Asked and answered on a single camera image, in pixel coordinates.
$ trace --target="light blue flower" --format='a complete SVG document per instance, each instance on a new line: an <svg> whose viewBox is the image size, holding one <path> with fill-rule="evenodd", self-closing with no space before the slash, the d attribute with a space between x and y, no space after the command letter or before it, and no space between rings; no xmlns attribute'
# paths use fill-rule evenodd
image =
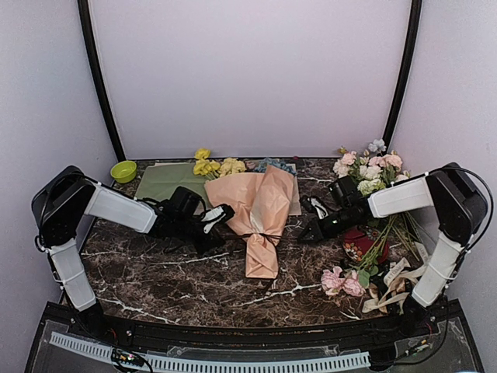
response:
<svg viewBox="0 0 497 373"><path fill-rule="evenodd" d="M288 164L286 164L284 161L277 161L274 158L264 158L261 162L259 162L259 165L254 168L254 172L265 173L267 166L275 166L278 169L287 171L288 173L291 173L294 176L296 175L294 169L291 168Z"/></svg>
<svg viewBox="0 0 497 373"><path fill-rule="evenodd" d="M385 141L383 140L374 140L369 146L367 147L370 149L370 152L373 153L379 153L379 152L384 152L387 150L387 147L385 146Z"/></svg>

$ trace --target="yellow-green bowl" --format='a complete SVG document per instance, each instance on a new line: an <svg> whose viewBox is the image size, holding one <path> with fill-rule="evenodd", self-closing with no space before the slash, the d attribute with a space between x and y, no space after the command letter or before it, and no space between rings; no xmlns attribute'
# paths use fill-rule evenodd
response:
<svg viewBox="0 0 497 373"><path fill-rule="evenodd" d="M110 175L119 183L129 183L137 175L137 164L133 161L117 163L111 170Z"/></svg>

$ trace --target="green leaf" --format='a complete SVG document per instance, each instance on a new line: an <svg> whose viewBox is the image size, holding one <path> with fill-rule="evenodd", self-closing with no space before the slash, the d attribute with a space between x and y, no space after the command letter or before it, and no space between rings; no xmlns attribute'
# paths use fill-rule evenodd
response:
<svg viewBox="0 0 497 373"><path fill-rule="evenodd" d="M378 267L377 266L372 266L371 269L370 269L370 276L376 276L378 274Z"/></svg>
<svg viewBox="0 0 497 373"><path fill-rule="evenodd" d="M365 270L360 270L357 272L357 280L359 281L360 286L363 288L367 288L370 286L370 274Z"/></svg>

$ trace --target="marble table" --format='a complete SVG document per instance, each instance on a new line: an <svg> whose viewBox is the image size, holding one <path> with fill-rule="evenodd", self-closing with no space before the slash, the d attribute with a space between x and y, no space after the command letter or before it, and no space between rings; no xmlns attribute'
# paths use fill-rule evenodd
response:
<svg viewBox="0 0 497 373"><path fill-rule="evenodd" d="M297 166L301 195L317 195L336 207L326 186L335 179L334 159L291 159ZM116 185L133 196L141 175L159 161L139 161L138 177ZM283 237L296 237L313 217L303 211L289 217ZM228 234L229 228L220 229ZM308 326L381 316L363 314L369 298L343 291L329 298L320 286L324 269L346 258L340 241L301 245L282 240L277 247L280 275L268 280L245 278L245 243L229 241L199 258L191 245L141 235L123 226L97 219L82 250L83 263L97 298L108 315L184 326L281 327ZM409 258L396 245L389 259Z"/></svg>

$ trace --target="white grille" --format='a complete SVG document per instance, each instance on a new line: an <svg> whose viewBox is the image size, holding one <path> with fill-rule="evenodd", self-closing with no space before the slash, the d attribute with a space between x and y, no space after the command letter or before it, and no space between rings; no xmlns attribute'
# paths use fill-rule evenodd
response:
<svg viewBox="0 0 497 373"><path fill-rule="evenodd" d="M112 347L57 332L52 332L50 344L94 360L112 364L110 360ZM155 354L142 356L147 359L154 368L154 372L157 373L174 371L185 373L328 373L370 366L369 353L367 352L320 359L262 363L183 360ZM141 370L148 371L148 368L142 367Z"/></svg>

